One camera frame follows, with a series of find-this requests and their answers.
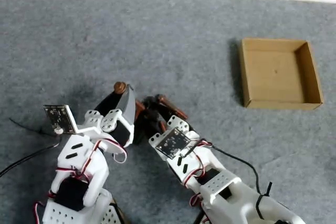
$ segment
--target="open cardboard box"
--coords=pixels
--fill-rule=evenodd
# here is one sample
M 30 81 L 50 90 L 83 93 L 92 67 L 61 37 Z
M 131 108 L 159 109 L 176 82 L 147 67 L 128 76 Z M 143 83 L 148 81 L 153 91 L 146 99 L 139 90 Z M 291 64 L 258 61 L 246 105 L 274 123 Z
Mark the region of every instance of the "open cardboard box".
M 241 43 L 245 107 L 312 110 L 323 103 L 307 41 L 246 38 Z

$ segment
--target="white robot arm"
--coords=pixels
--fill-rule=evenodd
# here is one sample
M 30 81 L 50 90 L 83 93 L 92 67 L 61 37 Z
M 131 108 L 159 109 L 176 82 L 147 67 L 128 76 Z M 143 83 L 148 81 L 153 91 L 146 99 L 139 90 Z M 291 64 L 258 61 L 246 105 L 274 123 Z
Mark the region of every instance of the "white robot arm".
M 248 187 L 227 170 L 207 148 L 212 144 L 200 139 L 177 116 L 172 116 L 166 131 L 152 136 L 149 143 L 180 183 L 194 191 L 190 204 L 200 202 L 204 211 L 199 223 L 305 224 L 288 208 Z
M 123 224 L 111 194 L 103 189 L 109 175 L 104 153 L 124 163 L 134 138 L 135 95 L 116 83 L 114 92 L 77 125 L 67 105 L 44 106 L 57 134 L 72 134 L 58 156 L 56 176 L 43 216 L 46 224 Z

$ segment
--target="gray carpet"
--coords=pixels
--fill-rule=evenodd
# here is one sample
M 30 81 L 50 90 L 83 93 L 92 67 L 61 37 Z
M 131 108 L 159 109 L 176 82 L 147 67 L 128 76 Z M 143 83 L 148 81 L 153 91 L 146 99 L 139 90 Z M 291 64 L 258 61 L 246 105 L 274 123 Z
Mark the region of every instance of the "gray carpet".
M 138 96 L 164 93 L 202 136 L 252 162 L 261 188 L 307 223 L 336 220 L 336 5 L 273 0 L 0 0 L 0 167 L 51 144 L 46 103 L 68 103 L 82 122 L 115 81 Z M 314 111 L 241 106 L 236 43 L 244 37 L 312 43 L 325 103 Z M 0 223 L 33 223 L 61 148 L 0 178 Z M 107 157 L 105 188 L 133 223 L 192 223 L 191 191 L 149 145 Z M 220 153 L 254 187 L 248 167 Z

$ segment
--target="screw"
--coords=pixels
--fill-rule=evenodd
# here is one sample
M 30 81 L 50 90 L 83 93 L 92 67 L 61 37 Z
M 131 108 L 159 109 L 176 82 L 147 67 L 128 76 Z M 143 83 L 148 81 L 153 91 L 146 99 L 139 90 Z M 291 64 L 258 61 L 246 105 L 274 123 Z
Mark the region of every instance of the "screw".
M 114 84 L 114 92 L 116 94 L 123 94 L 126 91 L 127 84 L 122 81 L 117 81 Z

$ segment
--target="circuit board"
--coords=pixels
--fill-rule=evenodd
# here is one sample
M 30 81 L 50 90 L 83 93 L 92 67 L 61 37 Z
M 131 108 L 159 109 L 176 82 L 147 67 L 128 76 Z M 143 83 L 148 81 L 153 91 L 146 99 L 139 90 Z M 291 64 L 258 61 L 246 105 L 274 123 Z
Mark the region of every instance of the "circuit board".
M 65 134 L 75 134 L 74 117 L 68 105 L 44 105 L 43 108 L 53 129 L 61 128 Z
M 173 159 L 176 153 L 186 148 L 190 139 L 178 129 L 173 129 L 155 148 Z

